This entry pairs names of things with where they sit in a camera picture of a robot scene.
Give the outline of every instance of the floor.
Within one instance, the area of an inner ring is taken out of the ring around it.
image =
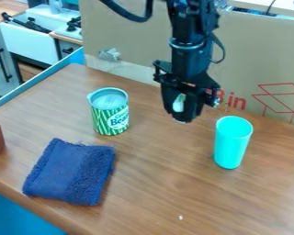
[[[0,235],[64,235],[64,231],[0,195]]]

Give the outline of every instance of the folded cloth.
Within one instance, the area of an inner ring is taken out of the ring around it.
[[[114,147],[53,139],[27,177],[23,192],[93,206],[99,202],[114,160]]]

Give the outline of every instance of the cardboard box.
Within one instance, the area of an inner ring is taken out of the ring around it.
[[[157,2],[149,22],[138,24],[90,2],[81,2],[88,66],[153,84],[153,61],[169,61],[171,53],[171,26],[163,3]],[[209,74],[227,91],[228,106],[294,124],[294,18],[221,14],[217,35],[227,57],[212,64]],[[99,50],[110,48],[118,49],[121,62],[96,57]],[[214,56],[220,55],[216,48]]]

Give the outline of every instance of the cyan cup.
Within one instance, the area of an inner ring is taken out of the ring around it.
[[[253,133],[253,125],[236,116],[220,118],[216,123],[214,161],[222,168],[240,166]]]

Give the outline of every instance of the can lid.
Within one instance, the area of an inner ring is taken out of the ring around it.
[[[98,109],[115,109],[126,105],[128,95],[114,87],[102,88],[87,96],[89,104]]]

